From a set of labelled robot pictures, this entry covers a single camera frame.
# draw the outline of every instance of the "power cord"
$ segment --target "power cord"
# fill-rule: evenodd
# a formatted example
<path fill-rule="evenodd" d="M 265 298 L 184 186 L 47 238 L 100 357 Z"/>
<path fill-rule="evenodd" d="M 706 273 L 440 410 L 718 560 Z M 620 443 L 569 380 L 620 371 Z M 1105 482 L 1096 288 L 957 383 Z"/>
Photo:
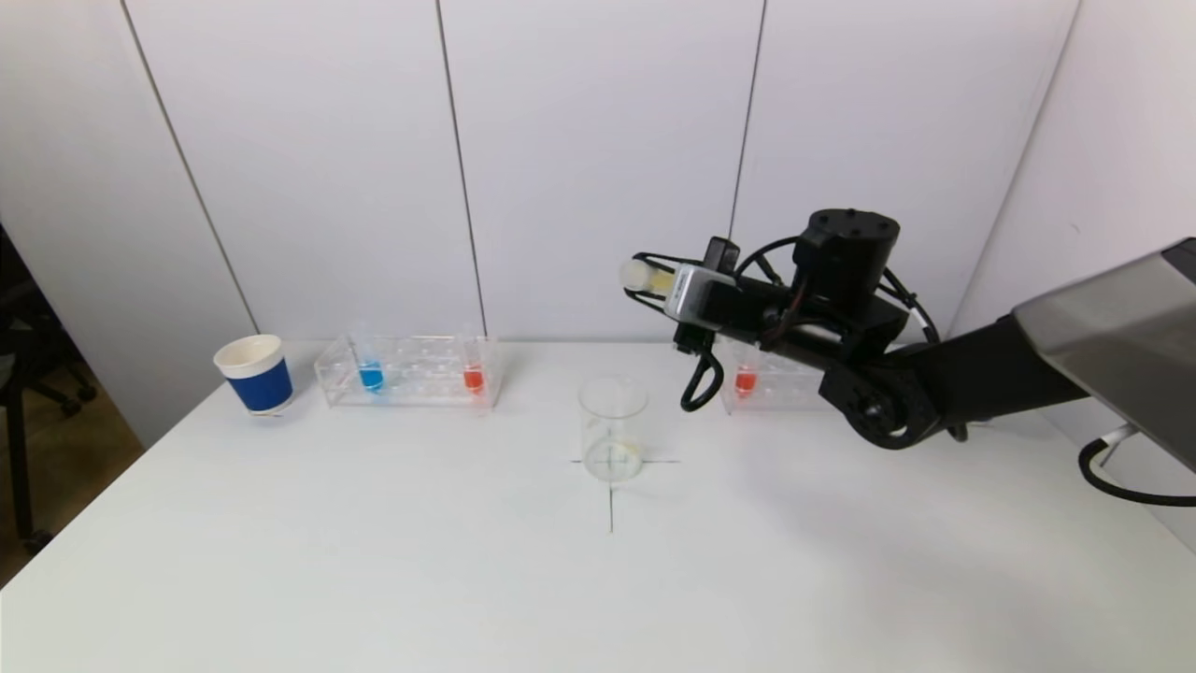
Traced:
<path fill-rule="evenodd" d="M 1088 442 L 1086 447 L 1080 449 L 1080 475 L 1084 476 L 1084 481 L 1092 484 L 1092 487 L 1097 490 L 1123 501 L 1159 507 L 1196 507 L 1196 496 L 1158 496 L 1154 494 L 1143 494 L 1141 491 L 1122 489 L 1121 487 L 1116 487 L 1105 482 L 1100 477 L 1097 477 L 1097 473 L 1092 471 L 1092 461 L 1096 460 L 1096 458 L 1105 449 L 1115 449 L 1117 448 L 1117 445 L 1121 445 L 1134 435 L 1137 435 L 1137 428 L 1127 423 L 1117 430 Z"/>

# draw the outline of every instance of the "paper cup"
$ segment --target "paper cup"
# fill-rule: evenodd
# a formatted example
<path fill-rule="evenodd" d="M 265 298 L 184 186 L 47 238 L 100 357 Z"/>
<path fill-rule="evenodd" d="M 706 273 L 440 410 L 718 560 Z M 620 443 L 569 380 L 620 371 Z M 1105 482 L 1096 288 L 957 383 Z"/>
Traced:
<path fill-rule="evenodd" d="M 294 390 L 277 336 L 245 336 L 216 351 L 212 362 L 237 391 L 249 414 L 266 416 L 291 403 Z"/>

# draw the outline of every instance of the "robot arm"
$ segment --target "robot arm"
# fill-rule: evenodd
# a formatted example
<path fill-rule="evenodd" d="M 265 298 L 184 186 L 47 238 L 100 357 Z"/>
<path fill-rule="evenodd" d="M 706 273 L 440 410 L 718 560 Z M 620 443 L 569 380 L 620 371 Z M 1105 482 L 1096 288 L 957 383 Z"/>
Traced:
<path fill-rule="evenodd" d="M 676 319 L 677 349 L 698 356 L 682 408 L 701 408 L 721 386 L 712 349 L 722 334 L 823 371 L 819 394 L 878 447 L 940 430 L 964 441 L 968 422 L 1093 396 L 1196 470 L 1196 238 L 940 342 L 886 268 L 899 228 L 877 213 L 826 209 L 743 261 L 718 237 L 702 259 L 635 255 L 627 294 Z M 785 282 L 765 255 L 789 246 L 797 271 Z M 769 280 L 745 275 L 752 264 Z M 911 313 L 929 343 L 890 350 Z"/>

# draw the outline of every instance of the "clear beaker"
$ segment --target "clear beaker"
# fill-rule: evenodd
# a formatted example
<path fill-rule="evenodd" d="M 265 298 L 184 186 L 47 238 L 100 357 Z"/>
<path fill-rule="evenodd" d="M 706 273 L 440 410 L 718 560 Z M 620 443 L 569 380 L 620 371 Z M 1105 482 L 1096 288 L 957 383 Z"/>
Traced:
<path fill-rule="evenodd" d="M 626 377 L 592 379 L 578 392 L 581 464 L 603 482 L 624 482 L 643 465 L 641 424 L 648 393 Z"/>

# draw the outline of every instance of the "wall seam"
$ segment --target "wall seam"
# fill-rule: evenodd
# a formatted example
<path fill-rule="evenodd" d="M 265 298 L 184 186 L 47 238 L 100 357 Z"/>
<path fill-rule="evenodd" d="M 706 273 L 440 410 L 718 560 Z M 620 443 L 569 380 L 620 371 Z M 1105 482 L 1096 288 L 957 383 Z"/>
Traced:
<path fill-rule="evenodd" d="M 175 133 L 175 124 L 170 121 L 170 115 L 166 112 L 166 105 L 161 100 L 161 92 L 158 91 L 158 81 L 153 77 L 153 71 L 150 68 L 150 61 L 146 60 L 145 49 L 141 47 L 141 37 L 138 36 L 138 29 L 133 24 L 133 16 L 129 13 L 129 6 L 126 4 L 126 0 L 121 0 L 121 11 L 124 13 L 124 22 L 129 26 L 129 33 L 133 35 L 133 44 L 136 47 L 138 56 L 141 59 L 141 68 L 145 71 L 146 78 L 150 80 L 150 88 L 153 90 L 154 99 L 158 100 L 158 109 L 161 111 L 161 118 L 166 121 L 166 130 L 170 131 L 170 139 L 175 142 L 175 151 L 178 152 L 178 158 L 183 161 L 183 170 L 187 171 L 187 179 L 191 183 L 191 190 L 195 192 L 195 200 L 200 203 L 200 209 L 203 212 L 203 219 L 208 222 L 208 230 L 212 231 L 212 237 L 216 241 L 216 249 L 220 250 L 220 257 L 228 268 L 228 275 L 232 277 L 232 285 L 237 288 L 237 295 L 240 296 L 242 305 L 245 306 L 245 313 L 249 316 L 249 322 L 254 325 L 254 331 L 261 332 L 262 329 L 257 325 L 254 311 L 250 310 L 249 301 L 245 299 L 245 290 L 242 289 L 240 280 L 237 279 L 237 271 L 233 270 L 232 262 L 228 261 L 228 252 L 225 250 L 224 241 L 220 239 L 220 233 L 216 232 L 215 225 L 212 224 L 212 214 L 208 212 L 208 204 L 203 201 L 203 194 L 200 192 L 200 185 L 195 182 L 195 173 L 191 172 L 191 164 L 187 160 L 183 146 L 178 141 L 178 134 Z"/>

